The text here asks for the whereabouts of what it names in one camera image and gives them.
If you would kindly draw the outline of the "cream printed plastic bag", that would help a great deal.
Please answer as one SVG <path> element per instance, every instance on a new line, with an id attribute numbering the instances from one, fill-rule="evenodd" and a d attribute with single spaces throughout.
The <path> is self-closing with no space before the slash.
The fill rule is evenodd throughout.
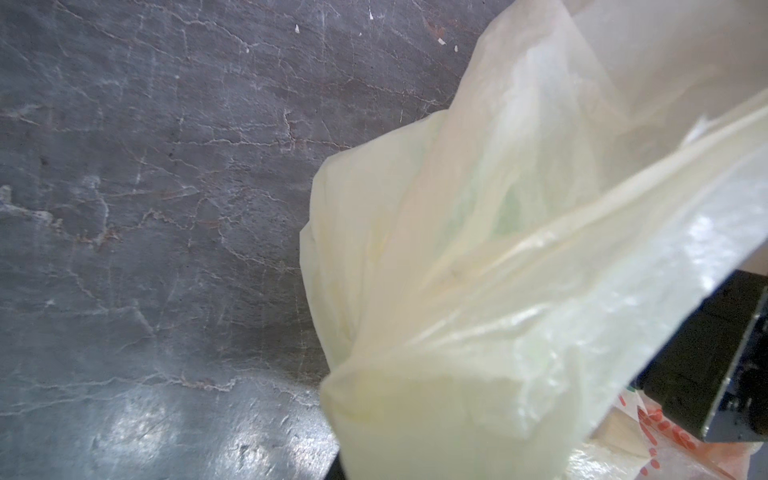
<path id="1" fill-rule="evenodd" d="M 328 158 L 300 266 L 350 479 L 559 479 L 767 238 L 763 1 L 516 1 Z"/>

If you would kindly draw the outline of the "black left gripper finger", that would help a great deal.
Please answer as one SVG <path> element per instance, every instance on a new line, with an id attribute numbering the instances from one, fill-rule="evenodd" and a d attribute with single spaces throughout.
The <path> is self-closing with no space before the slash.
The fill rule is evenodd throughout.
<path id="1" fill-rule="evenodd" d="M 324 480 L 346 480 L 346 475 L 341 463 L 341 456 L 337 454 L 331 463 Z"/>

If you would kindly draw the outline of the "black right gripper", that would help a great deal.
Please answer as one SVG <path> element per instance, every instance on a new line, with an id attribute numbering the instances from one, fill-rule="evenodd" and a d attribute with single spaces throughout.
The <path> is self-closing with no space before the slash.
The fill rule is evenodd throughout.
<path id="1" fill-rule="evenodd" d="M 632 384 L 703 442 L 766 441 L 766 276 L 734 271 Z"/>

